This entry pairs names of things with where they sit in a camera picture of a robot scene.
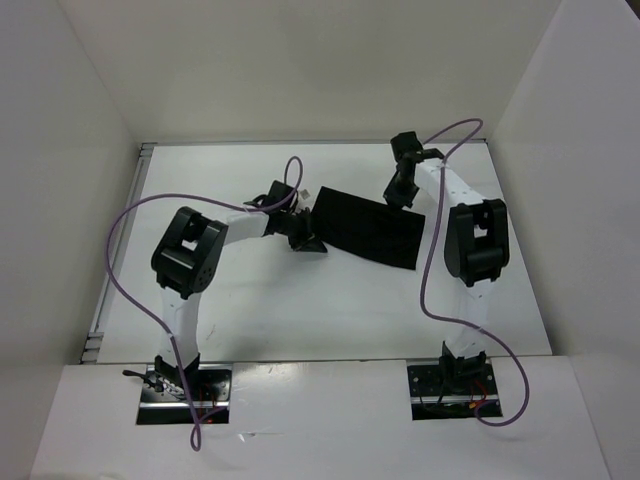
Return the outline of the black skirt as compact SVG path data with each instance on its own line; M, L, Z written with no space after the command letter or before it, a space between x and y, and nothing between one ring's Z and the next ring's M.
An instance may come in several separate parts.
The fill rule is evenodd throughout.
M421 214L323 186L311 219L324 243L378 264L416 268L426 223Z

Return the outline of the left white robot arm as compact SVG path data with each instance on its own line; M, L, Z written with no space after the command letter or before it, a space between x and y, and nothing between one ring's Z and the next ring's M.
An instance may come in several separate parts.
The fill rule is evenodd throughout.
M186 206L175 213L152 255L151 267L161 287L162 321L173 334L162 342L154 370L176 399L192 397L199 387L199 304L223 248L275 234L285 236L295 252L327 252L312 231L310 210L297 208L294 200L262 194L222 221Z

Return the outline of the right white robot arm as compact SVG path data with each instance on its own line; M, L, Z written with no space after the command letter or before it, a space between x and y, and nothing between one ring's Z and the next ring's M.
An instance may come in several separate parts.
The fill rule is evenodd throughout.
M446 166L444 154L419 142L392 148L396 172L383 197L387 204L410 207L420 190L437 202L436 223L420 287L420 306L433 320L455 324L459 333L442 343L438 380L450 393L462 392L486 371L481 346L488 299L510 259L508 215L503 200L489 199ZM443 246L448 273L464 286L462 312L433 314L426 305L426 286L437 244Z

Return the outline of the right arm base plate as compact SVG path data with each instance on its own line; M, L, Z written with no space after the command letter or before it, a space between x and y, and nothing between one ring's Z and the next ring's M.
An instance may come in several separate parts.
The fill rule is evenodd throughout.
M435 361L408 363L406 370L414 421L473 418L477 407L482 418L503 416L490 363L483 373L456 383L445 382Z

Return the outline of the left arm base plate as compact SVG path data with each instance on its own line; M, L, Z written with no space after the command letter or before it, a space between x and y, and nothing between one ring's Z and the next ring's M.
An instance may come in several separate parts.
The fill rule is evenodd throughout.
M123 370L122 375L142 382L137 425L192 424L186 397L181 388L161 380L152 366L143 373ZM227 424L231 397L232 367L204 364L199 370L199 384L192 391L194 408L205 424Z

